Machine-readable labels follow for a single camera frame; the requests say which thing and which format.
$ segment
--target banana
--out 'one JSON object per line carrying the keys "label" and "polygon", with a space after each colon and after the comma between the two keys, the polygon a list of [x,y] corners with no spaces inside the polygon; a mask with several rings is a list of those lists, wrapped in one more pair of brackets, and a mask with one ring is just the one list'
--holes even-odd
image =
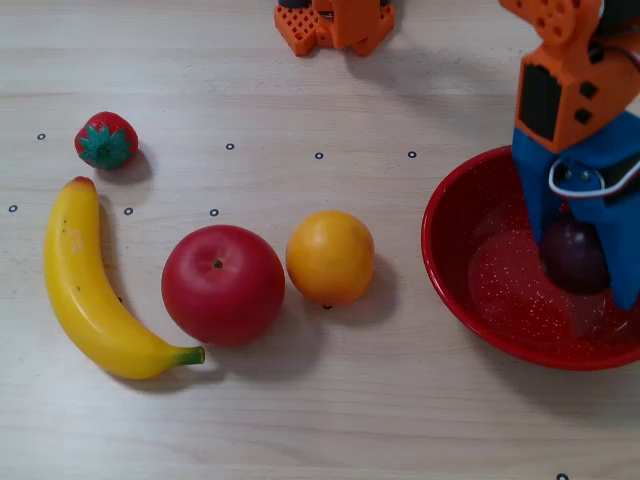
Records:
{"label": "banana", "polygon": [[175,365],[204,362],[202,347],[169,345],[118,300],[102,265],[100,203],[88,178],[69,182],[53,206],[44,242],[44,276],[60,325],[106,371],[144,379]]}

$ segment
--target plastic fruit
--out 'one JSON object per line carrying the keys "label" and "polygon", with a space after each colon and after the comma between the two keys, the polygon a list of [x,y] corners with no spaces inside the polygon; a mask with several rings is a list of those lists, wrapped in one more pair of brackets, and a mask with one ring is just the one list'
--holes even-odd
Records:
{"label": "plastic fruit", "polygon": [[162,298],[173,320],[201,342],[236,347],[264,333],[284,300],[284,270],[271,246],[231,225],[201,228],[171,252]]}
{"label": "plastic fruit", "polygon": [[540,241],[540,261],[558,288],[579,295],[602,292],[610,277],[598,232],[567,216],[555,221]]}
{"label": "plastic fruit", "polygon": [[62,189],[51,211],[44,276],[64,331],[87,357],[124,378],[150,378],[175,365],[202,363],[202,347],[169,345],[120,303],[102,265],[99,215],[95,186],[84,177]]}
{"label": "plastic fruit", "polygon": [[305,297],[347,305],[367,290],[374,245],[366,225],[348,213],[319,212],[304,220],[287,245],[287,271]]}
{"label": "plastic fruit", "polygon": [[75,139],[78,155],[102,170],[125,165],[138,151],[138,135],[124,118],[101,112],[89,119]]}

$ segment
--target plum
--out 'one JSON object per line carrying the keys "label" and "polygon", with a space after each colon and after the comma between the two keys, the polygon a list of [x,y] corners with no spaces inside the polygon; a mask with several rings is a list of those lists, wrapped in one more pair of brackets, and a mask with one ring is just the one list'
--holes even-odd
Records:
{"label": "plum", "polygon": [[549,280],[569,293],[600,293],[611,280],[596,228],[571,216],[556,220],[545,231],[540,263]]}

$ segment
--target red speckled bowl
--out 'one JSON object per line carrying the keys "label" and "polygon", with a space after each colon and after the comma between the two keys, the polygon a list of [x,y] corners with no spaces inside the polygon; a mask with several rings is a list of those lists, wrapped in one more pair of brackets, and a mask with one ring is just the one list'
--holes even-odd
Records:
{"label": "red speckled bowl", "polygon": [[545,277],[510,147],[469,160],[438,186],[422,255],[447,307],[500,350],[568,370],[640,359],[638,304],[623,312],[610,291],[572,295]]}

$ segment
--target toy strawberry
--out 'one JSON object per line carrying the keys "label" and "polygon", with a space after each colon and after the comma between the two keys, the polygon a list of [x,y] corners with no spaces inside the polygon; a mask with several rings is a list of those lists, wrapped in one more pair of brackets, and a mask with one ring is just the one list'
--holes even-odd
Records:
{"label": "toy strawberry", "polygon": [[124,118],[101,112],[89,119],[75,139],[76,151],[85,163],[102,170],[125,165],[138,151],[138,135]]}

